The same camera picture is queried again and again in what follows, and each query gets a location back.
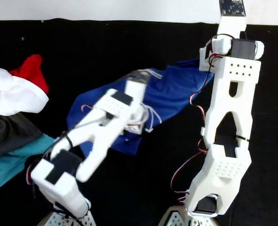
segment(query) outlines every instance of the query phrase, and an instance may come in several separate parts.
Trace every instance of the blue cloth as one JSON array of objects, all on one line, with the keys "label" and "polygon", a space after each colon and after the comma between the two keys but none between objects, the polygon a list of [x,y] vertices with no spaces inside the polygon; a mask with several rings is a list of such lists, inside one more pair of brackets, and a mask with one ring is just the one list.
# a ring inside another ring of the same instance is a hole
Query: blue cloth
[{"label": "blue cloth", "polygon": [[33,142],[0,157],[0,187],[24,169],[29,156],[44,153],[53,141],[53,138],[43,134]]},{"label": "blue cloth", "polygon": [[[207,72],[200,72],[198,68],[198,59],[178,62],[175,66],[168,65],[164,71],[152,68],[153,71],[161,74],[163,77],[162,79],[158,79],[151,76],[146,88],[143,103],[153,107],[161,116],[162,121],[173,117],[188,104],[189,96],[197,91],[203,84]],[[127,77],[123,77],[103,87],[80,94],[73,103],[67,117],[68,128],[70,129],[90,111],[90,109],[86,107],[82,112],[82,105],[94,105],[110,88],[124,91],[126,79]],[[151,118],[149,117],[147,126],[150,125],[150,120]],[[158,124],[159,120],[155,117],[154,126]],[[124,132],[124,135],[119,136],[111,147],[127,154],[136,154],[140,141],[140,136]],[[92,143],[85,142],[81,144],[80,147],[87,157],[92,150]]]}]

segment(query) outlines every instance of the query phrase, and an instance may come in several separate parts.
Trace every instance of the perforated white plate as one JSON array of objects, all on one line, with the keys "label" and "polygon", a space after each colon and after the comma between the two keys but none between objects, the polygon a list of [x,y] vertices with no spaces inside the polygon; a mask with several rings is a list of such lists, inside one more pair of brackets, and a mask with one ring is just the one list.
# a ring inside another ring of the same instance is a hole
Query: perforated white plate
[{"label": "perforated white plate", "polygon": [[181,218],[179,212],[173,212],[169,218],[166,226],[185,226],[183,219]]},{"label": "perforated white plate", "polygon": [[[93,216],[90,211],[83,218],[79,219],[84,226],[96,226]],[[80,226],[75,220],[68,218],[66,219],[63,215],[58,213],[53,213],[45,226]]]},{"label": "perforated white plate", "polygon": [[190,221],[190,226],[215,226],[210,218],[197,217]]}]

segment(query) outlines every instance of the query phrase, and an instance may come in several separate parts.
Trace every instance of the teal cloth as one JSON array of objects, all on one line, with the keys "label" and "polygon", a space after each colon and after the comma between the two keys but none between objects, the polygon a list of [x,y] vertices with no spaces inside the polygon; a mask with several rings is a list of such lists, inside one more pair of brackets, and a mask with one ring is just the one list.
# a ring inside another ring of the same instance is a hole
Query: teal cloth
[{"label": "teal cloth", "polygon": [[43,134],[33,142],[0,157],[0,187],[23,171],[29,156],[44,153],[53,142],[53,138]]}]

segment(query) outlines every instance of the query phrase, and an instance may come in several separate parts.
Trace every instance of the white cloth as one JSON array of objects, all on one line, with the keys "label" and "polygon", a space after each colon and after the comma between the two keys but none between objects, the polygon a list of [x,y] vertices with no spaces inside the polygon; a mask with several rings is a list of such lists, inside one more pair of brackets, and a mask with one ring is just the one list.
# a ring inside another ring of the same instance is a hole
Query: white cloth
[{"label": "white cloth", "polygon": [[0,68],[0,115],[38,113],[48,101],[49,98],[38,86]]}]

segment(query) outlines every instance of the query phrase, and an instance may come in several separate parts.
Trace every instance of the white wall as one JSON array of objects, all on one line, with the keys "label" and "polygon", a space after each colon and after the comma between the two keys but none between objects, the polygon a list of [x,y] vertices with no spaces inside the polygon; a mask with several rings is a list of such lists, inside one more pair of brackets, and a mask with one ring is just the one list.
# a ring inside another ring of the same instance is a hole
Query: white wall
[{"label": "white wall", "polygon": [[[278,25],[278,0],[244,0],[248,24]],[[219,23],[219,0],[0,0],[0,20]]]}]

